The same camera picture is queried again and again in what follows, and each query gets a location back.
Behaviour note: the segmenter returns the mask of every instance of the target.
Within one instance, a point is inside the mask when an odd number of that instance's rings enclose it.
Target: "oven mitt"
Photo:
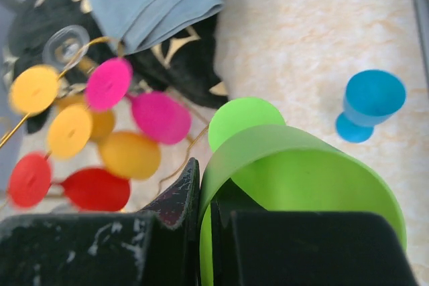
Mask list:
[[[42,53],[46,42],[68,26],[81,26],[93,40],[102,33],[93,19],[89,0],[25,0],[9,29],[3,48],[1,75],[9,88],[23,71],[36,64],[45,64]],[[217,109],[228,101],[221,79],[214,71],[214,15],[179,31],[150,49],[126,56],[133,66],[135,92],[144,92],[147,84],[153,90],[175,88],[184,97],[200,106]],[[86,56],[101,64],[115,57],[107,44],[91,46]],[[87,76],[73,67],[62,79],[60,97],[82,92]],[[39,131],[49,110],[27,121],[28,133]]]

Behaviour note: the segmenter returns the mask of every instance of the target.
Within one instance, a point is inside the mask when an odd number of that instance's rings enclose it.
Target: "marble countertop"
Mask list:
[[[217,70],[232,98],[258,96],[279,108],[288,124],[321,138],[363,161],[389,184],[406,219],[408,257],[421,285],[429,285],[429,96],[413,0],[226,0],[218,30]],[[365,143],[342,141],[334,122],[342,110],[348,79],[377,68],[405,83],[403,109],[378,126]],[[134,129],[122,102],[117,129]],[[210,119],[213,111],[197,108]],[[192,125],[196,136],[204,124]],[[47,129],[23,140],[20,155],[44,148]],[[158,180],[184,158],[187,142],[162,148],[162,164],[146,182],[133,182],[126,210],[148,203]],[[206,137],[192,150],[204,169],[210,158]],[[67,163],[54,163],[54,176],[99,164],[94,146]],[[165,182],[166,188],[174,178]],[[34,212],[50,211],[46,201]],[[0,217],[13,213],[5,209]]]

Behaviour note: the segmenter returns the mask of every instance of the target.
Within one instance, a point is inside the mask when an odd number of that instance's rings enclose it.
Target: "beige surface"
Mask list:
[[[412,0],[227,0],[217,68],[232,97],[269,100],[290,125],[379,172],[404,211],[416,275],[421,285],[429,285],[429,99]],[[337,137],[334,122],[347,80],[368,68],[397,74],[409,97],[368,142],[353,145]],[[132,127],[126,105],[117,108],[118,129]],[[196,121],[192,132],[203,127]],[[21,154],[43,147],[45,134],[46,129],[26,137]],[[154,197],[157,180],[181,164],[185,148],[186,143],[163,148],[161,169],[147,182],[133,183],[128,210]],[[210,157],[206,138],[192,155],[203,169]],[[65,177],[98,162],[95,147],[89,146],[68,163],[56,162],[55,175]],[[44,202],[35,211],[53,204]]]

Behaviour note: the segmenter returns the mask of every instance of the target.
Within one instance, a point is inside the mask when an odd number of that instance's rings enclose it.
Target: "blue goblet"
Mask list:
[[[347,83],[344,112],[336,119],[336,131],[344,140],[368,140],[374,126],[386,121],[404,105],[406,89],[395,75],[383,70],[364,70]]]

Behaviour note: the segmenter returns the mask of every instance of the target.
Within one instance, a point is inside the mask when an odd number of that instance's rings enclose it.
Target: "blue cup base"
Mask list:
[[[335,127],[339,136],[350,143],[362,143],[368,140],[374,132],[373,127],[360,127],[350,122],[344,113],[341,113],[336,119]]]

